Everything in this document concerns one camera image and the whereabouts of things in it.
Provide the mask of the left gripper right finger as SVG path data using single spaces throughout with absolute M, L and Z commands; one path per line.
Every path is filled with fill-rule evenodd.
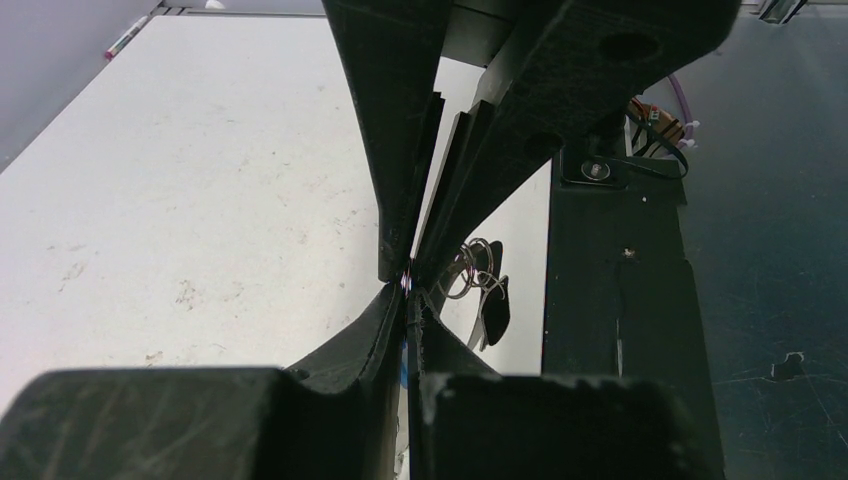
M 415 479 L 714 479 L 692 415 L 666 386 L 605 375 L 503 376 L 408 298 Z

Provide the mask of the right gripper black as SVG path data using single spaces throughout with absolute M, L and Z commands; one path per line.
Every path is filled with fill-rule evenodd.
M 376 195 L 382 282 L 409 263 L 444 107 L 434 90 L 440 56 L 489 65 L 471 108 L 454 121 L 413 266 L 422 288 L 563 146 L 715 50 L 740 9 L 736 1 L 544 1 L 527 11 L 521 0 L 323 7 Z

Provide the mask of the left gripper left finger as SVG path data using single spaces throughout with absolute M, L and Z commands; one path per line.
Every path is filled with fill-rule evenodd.
M 288 368 L 64 370 L 1 421 L 5 479 L 389 479 L 405 295 Z

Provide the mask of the metal key organizer plate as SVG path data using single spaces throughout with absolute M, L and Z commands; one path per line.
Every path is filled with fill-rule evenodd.
M 436 286 L 441 298 L 460 300 L 472 290 L 479 292 L 474 324 L 467 341 L 480 352 L 501 341 L 511 321 L 509 277 L 502 275 L 504 245 L 472 238 L 460 245 Z

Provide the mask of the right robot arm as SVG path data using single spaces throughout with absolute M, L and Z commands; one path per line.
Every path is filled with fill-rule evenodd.
M 565 147 L 610 154 L 631 99 L 715 50 L 736 1 L 327 1 L 379 215 L 377 274 L 432 285 L 459 244 Z M 483 73 L 421 207 L 442 58 Z

